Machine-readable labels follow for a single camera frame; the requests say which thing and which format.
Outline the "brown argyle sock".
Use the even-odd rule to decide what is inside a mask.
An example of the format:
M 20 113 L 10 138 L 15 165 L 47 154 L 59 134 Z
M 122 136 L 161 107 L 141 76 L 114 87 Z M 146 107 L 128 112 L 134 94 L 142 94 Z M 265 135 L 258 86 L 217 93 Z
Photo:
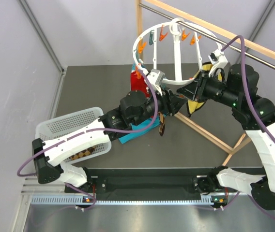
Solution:
M 163 136 L 165 132 L 165 115 L 159 112 L 158 117 L 159 117 L 159 134 L 160 136 Z
M 77 159 L 81 159 L 83 157 L 89 156 L 91 155 L 93 152 L 95 151 L 95 147 L 89 147 L 85 150 L 82 150 L 74 155 L 72 155 L 70 157 L 71 160 L 77 160 Z

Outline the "red sock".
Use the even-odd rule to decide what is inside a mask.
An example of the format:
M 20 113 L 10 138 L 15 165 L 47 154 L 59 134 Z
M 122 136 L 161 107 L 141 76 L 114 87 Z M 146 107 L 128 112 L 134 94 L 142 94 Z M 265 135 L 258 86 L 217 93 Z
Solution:
M 147 98 L 149 98 L 150 97 L 150 91 L 149 91 L 149 88 L 148 87 L 145 87 L 145 89 L 143 90 L 143 92 L 144 92 L 144 94 L 145 94 L 145 96 L 147 97 Z
M 130 89 L 131 89 L 131 91 L 140 90 L 143 92 L 145 87 L 148 87 L 148 86 L 147 86 L 146 82 L 144 81 L 144 78 L 142 77 L 141 79 L 138 80 L 136 72 L 131 71 L 131 74 L 130 74 Z

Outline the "teal clothespin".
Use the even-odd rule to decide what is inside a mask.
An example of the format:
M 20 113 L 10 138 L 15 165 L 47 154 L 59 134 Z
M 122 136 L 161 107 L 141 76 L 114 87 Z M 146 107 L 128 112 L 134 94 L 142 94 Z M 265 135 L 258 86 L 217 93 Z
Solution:
M 153 45 L 154 43 L 154 30 L 149 32 L 149 45 Z

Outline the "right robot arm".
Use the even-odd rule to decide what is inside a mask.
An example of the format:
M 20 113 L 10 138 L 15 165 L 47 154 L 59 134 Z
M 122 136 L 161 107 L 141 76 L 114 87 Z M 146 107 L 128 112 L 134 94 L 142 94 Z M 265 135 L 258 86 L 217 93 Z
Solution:
M 188 111 L 213 100 L 232 110 L 254 144 L 264 175 L 238 172 L 225 165 L 212 169 L 199 189 L 220 191 L 227 187 L 245 193 L 265 210 L 275 210 L 275 105 L 257 94 L 259 74 L 250 65 L 232 65 L 228 73 L 214 68 L 210 62 L 202 65 L 193 82 L 178 89 L 188 98 Z

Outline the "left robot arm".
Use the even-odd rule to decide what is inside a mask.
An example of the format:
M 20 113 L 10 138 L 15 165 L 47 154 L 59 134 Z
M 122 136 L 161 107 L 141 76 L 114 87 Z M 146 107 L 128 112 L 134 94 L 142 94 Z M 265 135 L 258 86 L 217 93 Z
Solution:
M 32 142 L 34 165 L 39 184 L 59 180 L 86 192 L 92 187 L 92 179 L 86 168 L 75 167 L 65 159 L 83 151 L 117 140 L 149 118 L 158 113 L 175 115 L 186 103 L 186 99 L 164 90 L 147 98 L 142 91 L 129 92 L 120 100 L 119 107 L 108 111 L 91 124 L 57 139 L 43 141 L 38 138 Z

